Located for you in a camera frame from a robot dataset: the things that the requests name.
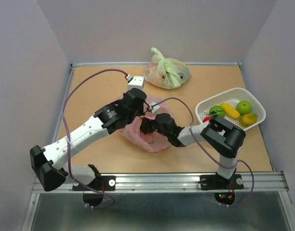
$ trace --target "wooden board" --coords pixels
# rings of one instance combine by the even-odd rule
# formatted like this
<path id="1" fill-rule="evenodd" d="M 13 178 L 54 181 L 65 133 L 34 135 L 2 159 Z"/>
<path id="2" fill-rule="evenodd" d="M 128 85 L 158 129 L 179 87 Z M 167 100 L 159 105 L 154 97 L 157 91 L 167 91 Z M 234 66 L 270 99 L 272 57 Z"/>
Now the wooden board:
<path id="1" fill-rule="evenodd" d="M 144 66 L 121 67 L 77 67 L 72 81 L 74 89 L 81 81 L 93 73 L 106 68 L 120 68 L 132 76 L 143 74 Z M 195 116 L 196 105 L 213 95 L 231 88 L 245 88 L 237 66 L 191 66 L 192 77 L 177 89 L 165 90 L 146 83 L 146 94 L 178 97 L 191 108 Z M 123 74 L 106 72 L 96 76 L 81 86 L 69 100 L 66 119 L 72 131 L 82 125 L 96 110 L 112 102 L 127 91 Z M 167 101 L 179 126 L 188 126 L 190 115 L 178 101 Z M 65 136 L 64 126 L 60 138 Z M 204 147 L 216 158 L 219 154 L 206 142 Z M 259 127 L 246 131 L 246 138 L 239 158 L 246 161 L 253 171 L 271 171 Z M 217 165 L 200 149 L 197 144 L 184 148 L 169 147 L 161 153 L 149 153 L 128 141 L 118 132 L 98 140 L 72 158 L 73 165 L 94 164 L 103 173 L 160 173 L 160 172 L 214 172 Z M 240 164 L 238 171 L 248 171 Z"/>

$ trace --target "white plastic bag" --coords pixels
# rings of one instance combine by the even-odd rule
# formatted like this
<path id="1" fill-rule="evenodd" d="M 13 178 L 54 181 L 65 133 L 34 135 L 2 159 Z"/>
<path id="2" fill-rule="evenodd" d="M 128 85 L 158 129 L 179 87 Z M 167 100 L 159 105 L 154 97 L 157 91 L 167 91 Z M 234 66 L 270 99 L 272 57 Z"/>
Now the white plastic bag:
<path id="1" fill-rule="evenodd" d="M 165 58 L 156 48 L 151 49 L 155 55 L 148 64 L 144 79 L 157 87 L 173 89 L 180 87 L 191 76 L 189 68 L 182 62 Z"/>

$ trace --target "white connector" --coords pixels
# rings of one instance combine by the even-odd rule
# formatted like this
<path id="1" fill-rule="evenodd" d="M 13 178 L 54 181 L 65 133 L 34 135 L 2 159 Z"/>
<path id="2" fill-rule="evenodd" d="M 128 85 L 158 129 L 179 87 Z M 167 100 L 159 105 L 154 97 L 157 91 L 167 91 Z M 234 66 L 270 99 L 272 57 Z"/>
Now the white connector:
<path id="1" fill-rule="evenodd" d="M 149 103 L 149 107 L 151 108 L 154 104 L 156 104 L 155 101 Z M 153 107 L 151 113 L 153 116 L 156 116 L 157 114 L 159 114 L 161 112 L 161 107 L 159 105 L 156 105 Z"/>
<path id="2" fill-rule="evenodd" d="M 128 76 L 126 76 L 127 81 L 132 80 L 132 78 L 133 78 L 133 77 L 132 77 L 131 75 L 129 75 L 129 74 L 128 74 Z"/>
<path id="3" fill-rule="evenodd" d="M 137 88 L 143 90 L 144 87 L 144 77 L 143 76 L 134 76 L 132 80 L 128 83 L 128 90 Z"/>

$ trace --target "red object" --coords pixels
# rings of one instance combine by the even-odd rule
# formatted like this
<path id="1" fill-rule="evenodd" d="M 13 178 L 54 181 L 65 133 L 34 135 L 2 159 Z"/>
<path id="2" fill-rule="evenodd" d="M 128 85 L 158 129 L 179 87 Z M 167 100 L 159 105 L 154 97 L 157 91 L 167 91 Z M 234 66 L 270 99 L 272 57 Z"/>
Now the red object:
<path id="1" fill-rule="evenodd" d="M 204 118 L 203 122 L 209 121 L 210 119 L 212 119 L 212 117 L 208 116 L 208 117 Z"/>

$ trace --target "plastic fruit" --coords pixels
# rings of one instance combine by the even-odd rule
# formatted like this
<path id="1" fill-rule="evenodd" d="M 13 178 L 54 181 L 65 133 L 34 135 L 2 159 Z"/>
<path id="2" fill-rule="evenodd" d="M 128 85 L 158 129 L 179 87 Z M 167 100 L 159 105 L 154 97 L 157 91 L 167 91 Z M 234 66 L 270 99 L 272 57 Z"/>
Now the plastic fruit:
<path id="1" fill-rule="evenodd" d="M 243 127 L 249 127 L 253 125 L 255 122 L 257 122 L 257 120 L 258 120 L 258 116 L 255 113 L 248 113 L 241 116 L 240 124 Z"/>
<path id="2" fill-rule="evenodd" d="M 248 101 L 241 101 L 238 103 L 238 105 L 236 106 L 236 110 L 241 114 L 248 114 L 251 113 L 252 111 L 252 105 L 250 102 Z"/>
<path id="3" fill-rule="evenodd" d="M 223 109 L 223 107 L 216 105 L 211 107 L 209 111 L 209 115 L 210 116 L 219 115 L 221 117 L 225 117 L 225 110 Z"/>
<path id="4" fill-rule="evenodd" d="M 225 110 L 225 113 L 229 117 L 231 117 L 233 119 L 238 119 L 240 117 L 240 113 L 237 110 L 235 110 L 233 107 L 231 107 L 230 104 L 228 104 L 228 103 L 222 103 L 220 106 L 223 107 L 223 109 Z"/>
<path id="5" fill-rule="evenodd" d="M 212 119 L 212 117 L 211 116 L 208 116 L 208 117 L 204 118 L 204 120 L 202 122 L 204 123 L 206 121 L 209 121 L 210 119 Z"/>

